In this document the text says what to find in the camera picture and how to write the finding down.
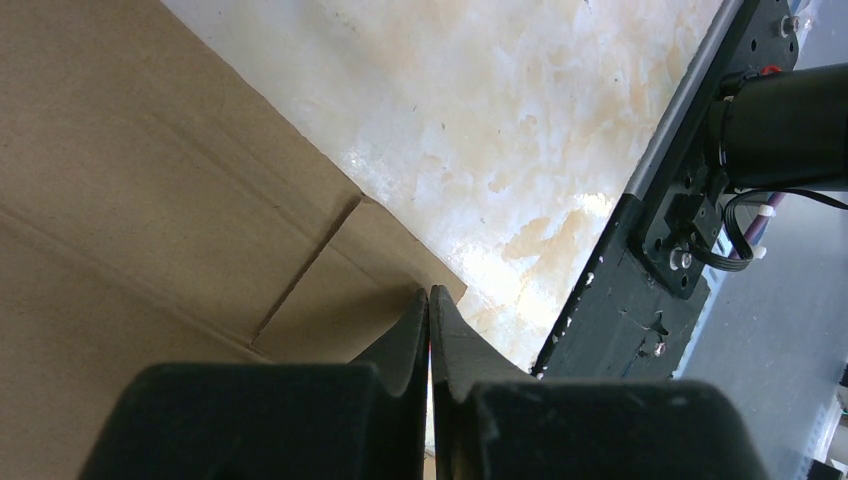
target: cardboard flap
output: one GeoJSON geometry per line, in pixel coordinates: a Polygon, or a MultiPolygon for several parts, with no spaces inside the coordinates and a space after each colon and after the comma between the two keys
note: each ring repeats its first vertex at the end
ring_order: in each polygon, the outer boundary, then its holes
{"type": "Polygon", "coordinates": [[[0,209],[247,344],[359,189],[155,1],[0,14],[0,209]]]}
{"type": "Polygon", "coordinates": [[[363,200],[254,342],[284,362],[347,362],[434,284],[465,285],[376,202],[363,200]]]}
{"type": "Polygon", "coordinates": [[[256,359],[2,213],[0,264],[0,478],[75,478],[147,366],[256,359]]]}

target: marble surface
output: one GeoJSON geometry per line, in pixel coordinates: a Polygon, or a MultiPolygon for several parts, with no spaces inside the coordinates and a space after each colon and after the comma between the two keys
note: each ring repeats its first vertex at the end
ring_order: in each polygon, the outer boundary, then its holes
{"type": "Polygon", "coordinates": [[[164,0],[528,368],[720,0],[164,0]]]}

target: black metal bracket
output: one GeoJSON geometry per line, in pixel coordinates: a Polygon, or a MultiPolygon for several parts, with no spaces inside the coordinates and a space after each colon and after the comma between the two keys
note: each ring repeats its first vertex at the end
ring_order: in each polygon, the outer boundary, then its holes
{"type": "Polygon", "coordinates": [[[728,182],[718,157],[705,156],[713,150],[705,144],[710,102],[721,98],[728,76],[795,66],[798,40],[795,33],[781,29],[790,15],[785,0],[742,5],[734,20],[737,28],[728,31],[719,47],[645,197],[645,213],[631,248],[651,275],[680,298],[692,295],[704,265],[691,257],[681,265],[679,252],[694,242],[713,245],[722,227],[718,201],[728,182]]]}
{"type": "Polygon", "coordinates": [[[636,187],[613,210],[533,375],[656,379],[677,369],[709,288],[701,281],[703,264],[690,258],[684,268],[673,256],[693,235],[715,242],[717,202],[728,185],[714,168],[718,162],[705,156],[704,120],[728,74],[759,73],[768,65],[792,69],[797,40],[779,30],[787,15],[786,0],[722,6],[723,25],[711,28],[719,33],[708,34],[712,44],[701,46],[690,67],[689,75],[702,76],[684,82],[687,101],[673,101],[666,112],[634,175],[636,187]]]}

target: bolt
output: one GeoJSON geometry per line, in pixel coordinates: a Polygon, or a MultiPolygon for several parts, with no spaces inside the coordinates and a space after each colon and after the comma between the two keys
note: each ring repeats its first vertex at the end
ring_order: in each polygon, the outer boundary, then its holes
{"type": "Polygon", "coordinates": [[[686,270],[692,266],[692,254],[680,248],[675,248],[669,254],[668,261],[672,270],[677,270],[678,268],[686,270]]]}
{"type": "Polygon", "coordinates": [[[780,21],[780,36],[788,37],[790,33],[798,33],[801,30],[801,18],[797,15],[783,17],[780,21]]]}
{"type": "Polygon", "coordinates": [[[661,357],[663,353],[665,353],[665,343],[659,342],[654,346],[654,351],[652,352],[655,357],[661,357]]]}

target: gray floor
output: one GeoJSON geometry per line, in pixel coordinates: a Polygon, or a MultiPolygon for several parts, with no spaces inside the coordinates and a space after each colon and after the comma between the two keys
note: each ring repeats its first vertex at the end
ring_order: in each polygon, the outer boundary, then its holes
{"type": "MultiPolygon", "coordinates": [[[[848,2],[825,0],[799,68],[839,62],[848,2]]],[[[775,479],[804,478],[848,359],[846,240],[848,213],[787,197],[761,242],[768,254],[726,277],[683,372],[724,390],[775,479]]]]}

